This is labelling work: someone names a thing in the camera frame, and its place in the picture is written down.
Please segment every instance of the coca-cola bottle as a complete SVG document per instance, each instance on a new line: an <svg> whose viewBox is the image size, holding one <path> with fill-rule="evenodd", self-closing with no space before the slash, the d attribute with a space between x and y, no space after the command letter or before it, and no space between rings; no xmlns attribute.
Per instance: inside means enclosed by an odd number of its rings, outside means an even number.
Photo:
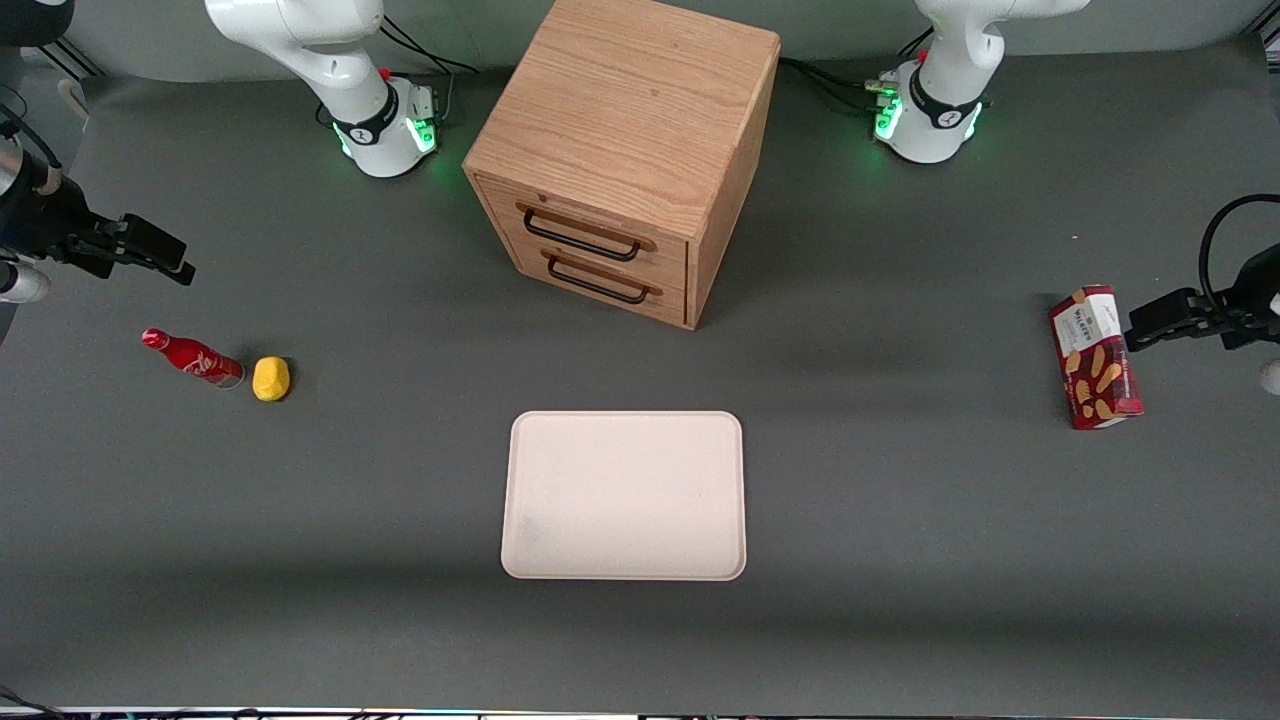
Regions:
<svg viewBox="0 0 1280 720"><path fill-rule="evenodd" d="M230 389L244 380L243 365L188 337L170 337L169 333L148 328L142 333L142 343L160 351L174 368L223 389Z"/></svg>

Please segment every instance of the plastic tray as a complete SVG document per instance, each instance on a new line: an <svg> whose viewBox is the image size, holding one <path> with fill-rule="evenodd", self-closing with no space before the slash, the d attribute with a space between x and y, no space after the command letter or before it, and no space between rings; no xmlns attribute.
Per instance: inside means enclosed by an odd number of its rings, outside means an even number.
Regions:
<svg viewBox="0 0 1280 720"><path fill-rule="evenodd" d="M511 428L502 566L515 578L732 580L745 515L728 413L534 411Z"/></svg>

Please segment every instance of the wooden box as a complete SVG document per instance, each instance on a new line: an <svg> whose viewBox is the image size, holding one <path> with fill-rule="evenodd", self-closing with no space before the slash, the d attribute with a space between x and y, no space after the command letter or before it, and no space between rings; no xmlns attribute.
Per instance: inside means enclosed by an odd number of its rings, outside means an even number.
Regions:
<svg viewBox="0 0 1280 720"><path fill-rule="evenodd" d="M557 0L462 164L516 268L695 328L780 50L650 0Z"/></svg>

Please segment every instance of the gray tabletop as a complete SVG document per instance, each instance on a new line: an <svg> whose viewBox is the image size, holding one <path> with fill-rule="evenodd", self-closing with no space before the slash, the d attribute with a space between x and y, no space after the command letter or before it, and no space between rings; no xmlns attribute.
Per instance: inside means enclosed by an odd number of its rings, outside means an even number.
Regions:
<svg viewBox="0 0 1280 720"><path fill-rule="evenodd" d="M460 170L502 81L460 79L440 154L392 181L300 82L93 88L72 174L200 270L50 268L0 348L4 682L65 705L1280 714L1274 351L1152 348L1148 414L1078 433L1046 316L1085 283L1123 309L1193 284L1212 213L1277 187L1256 41L1010 59L929 168L783 70L695 333L511 266ZM1274 227L1242 210L1220 281ZM152 324L289 356L297 388L220 393L140 345ZM740 579L503 573L511 421L618 407L741 419Z"/></svg>

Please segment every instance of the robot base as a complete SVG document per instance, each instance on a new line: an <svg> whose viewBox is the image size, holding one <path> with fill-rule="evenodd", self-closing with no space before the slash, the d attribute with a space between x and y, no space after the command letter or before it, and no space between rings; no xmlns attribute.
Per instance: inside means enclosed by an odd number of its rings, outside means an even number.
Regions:
<svg viewBox="0 0 1280 720"><path fill-rule="evenodd" d="M920 67L918 60L909 60L881 73L879 79L888 87L905 88L918 67ZM950 159L966 140L973 137L974 123L982 114L979 102L969 118L960 118L955 127L938 129L933 127L929 115L915 104L910 92L899 90L888 97L888 104L876 118L873 137L913 163L933 164Z"/></svg>
<svg viewBox="0 0 1280 720"><path fill-rule="evenodd" d="M358 145L342 135L334 126L342 151L356 161L365 174L392 178L413 169L417 163L435 151L435 99L430 87L419 87L403 78L392 78L388 85L399 97L396 120L374 145Z"/></svg>

